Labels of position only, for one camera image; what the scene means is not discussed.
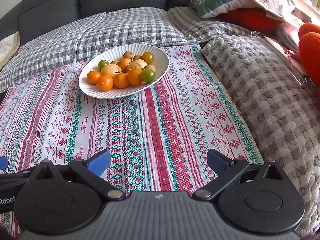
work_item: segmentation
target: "silver bolt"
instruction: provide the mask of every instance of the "silver bolt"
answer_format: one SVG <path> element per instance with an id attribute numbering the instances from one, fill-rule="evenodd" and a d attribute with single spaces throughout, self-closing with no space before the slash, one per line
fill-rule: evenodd
<path id="1" fill-rule="evenodd" d="M 123 192 L 121 190 L 114 189 L 108 192 L 109 198 L 121 198 L 122 196 L 123 196 Z"/>
<path id="2" fill-rule="evenodd" d="M 211 196 L 211 192 L 206 189 L 199 189 L 196 191 L 196 195 L 201 198 L 209 198 Z"/>

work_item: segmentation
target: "ribbed gray surface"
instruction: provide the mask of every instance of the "ribbed gray surface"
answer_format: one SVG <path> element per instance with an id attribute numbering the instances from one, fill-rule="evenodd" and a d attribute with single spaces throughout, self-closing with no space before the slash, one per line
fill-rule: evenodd
<path id="1" fill-rule="evenodd" d="M 121 202 L 107 204 L 89 226 L 63 236 L 22 233 L 18 240 L 285 240 L 295 233 L 262 237 L 235 230 L 212 204 L 191 199 L 187 192 L 133 192 Z"/>

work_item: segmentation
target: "plate of fruit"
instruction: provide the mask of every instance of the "plate of fruit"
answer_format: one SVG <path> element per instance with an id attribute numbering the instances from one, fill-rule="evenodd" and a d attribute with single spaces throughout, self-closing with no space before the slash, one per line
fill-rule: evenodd
<path id="1" fill-rule="evenodd" d="M 79 87 L 93 98 L 126 97 L 157 83 L 168 68 L 168 55 L 157 47 L 119 46 L 96 56 L 83 68 Z"/>

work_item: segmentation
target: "white plate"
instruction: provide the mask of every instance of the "white plate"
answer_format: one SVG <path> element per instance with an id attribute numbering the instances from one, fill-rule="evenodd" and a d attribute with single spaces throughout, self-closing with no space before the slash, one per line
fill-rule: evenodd
<path id="1" fill-rule="evenodd" d="M 153 65 L 156 67 L 156 78 L 152 83 L 142 83 L 141 85 L 134 87 L 129 86 L 124 89 L 117 89 L 113 87 L 110 91 L 101 91 L 99 86 L 91 85 L 87 82 L 87 74 L 89 71 L 98 70 L 98 63 L 100 60 L 105 59 L 108 62 L 113 60 L 120 60 L 123 57 L 124 52 L 130 50 L 134 55 L 143 54 L 146 51 L 150 51 L 154 56 Z M 168 71 L 169 57 L 161 49 L 146 45 L 146 44 L 130 44 L 109 49 L 102 54 L 96 56 L 91 60 L 82 70 L 79 76 L 79 87 L 83 93 L 93 98 L 112 99 L 121 98 L 138 93 L 146 88 L 157 83 Z"/>

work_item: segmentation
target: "striped tablecloth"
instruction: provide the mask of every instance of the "striped tablecloth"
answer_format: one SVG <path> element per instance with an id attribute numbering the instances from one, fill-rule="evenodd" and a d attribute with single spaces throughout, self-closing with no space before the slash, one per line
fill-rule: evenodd
<path id="1" fill-rule="evenodd" d="M 13 173 L 50 159 L 66 164 L 109 148 L 103 178 L 125 192 L 193 192 L 216 177 L 206 162 L 214 148 L 233 159 L 263 163 L 224 87 L 213 78 L 200 46 L 163 49 L 168 73 L 135 95 L 100 100 L 79 88 L 88 60 L 72 63 L 8 90 L 0 107 L 0 156 Z M 13 234 L 12 213 L 0 215 Z"/>

